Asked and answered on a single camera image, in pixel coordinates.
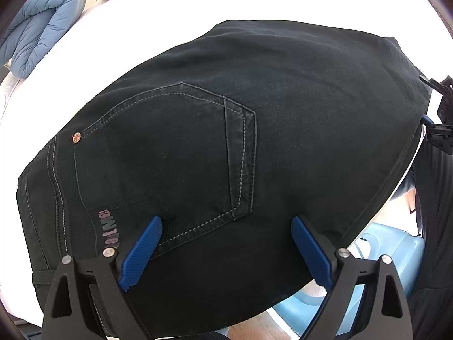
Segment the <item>rolled blue duvet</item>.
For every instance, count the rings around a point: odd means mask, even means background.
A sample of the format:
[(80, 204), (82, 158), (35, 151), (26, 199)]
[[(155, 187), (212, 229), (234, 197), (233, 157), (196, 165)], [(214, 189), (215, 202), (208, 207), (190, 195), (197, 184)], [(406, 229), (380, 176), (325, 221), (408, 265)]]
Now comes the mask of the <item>rolled blue duvet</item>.
[(1, 37), (1, 64), (25, 79), (79, 19), (85, 0), (27, 0)]

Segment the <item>black denim pants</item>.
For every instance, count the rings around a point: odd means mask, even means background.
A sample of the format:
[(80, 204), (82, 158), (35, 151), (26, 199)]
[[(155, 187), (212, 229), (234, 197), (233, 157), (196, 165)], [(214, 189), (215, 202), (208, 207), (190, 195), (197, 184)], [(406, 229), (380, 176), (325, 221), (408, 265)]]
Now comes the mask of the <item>black denim pants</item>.
[(64, 255), (162, 237), (126, 298), (151, 335), (252, 318), (311, 276), (303, 215), (347, 247), (392, 195), (431, 91), (391, 38), (227, 21), (138, 65), (58, 131), (18, 179), (44, 305)]

